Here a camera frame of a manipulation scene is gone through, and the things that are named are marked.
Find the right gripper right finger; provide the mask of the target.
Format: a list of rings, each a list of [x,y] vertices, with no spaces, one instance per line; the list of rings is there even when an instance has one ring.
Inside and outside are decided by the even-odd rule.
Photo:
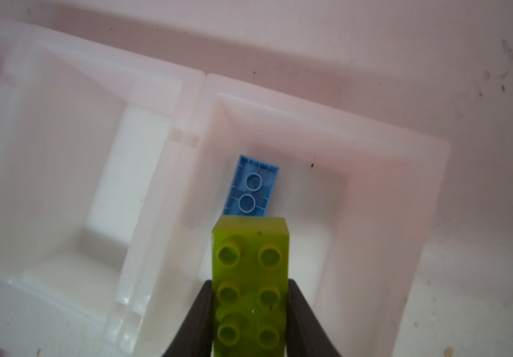
[[[293,279],[287,294],[286,353],[288,357],[341,356]]]

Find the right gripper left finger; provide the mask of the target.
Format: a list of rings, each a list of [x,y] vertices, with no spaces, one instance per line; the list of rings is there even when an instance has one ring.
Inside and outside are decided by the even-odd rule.
[[[210,357],[213,322],[213,284],[205,281],[163,357]]]

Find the green lego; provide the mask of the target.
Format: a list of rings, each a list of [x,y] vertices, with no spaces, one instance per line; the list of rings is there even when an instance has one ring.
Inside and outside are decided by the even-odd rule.
[[[281,217],[219,218],[212,231],[215,356],[284,356],[289,245]]]

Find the blue lego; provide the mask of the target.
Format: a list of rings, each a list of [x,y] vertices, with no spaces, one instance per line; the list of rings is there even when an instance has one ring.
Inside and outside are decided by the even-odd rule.
[[[265,217],[279,172],[275,165],[239,156],[222,214]]]

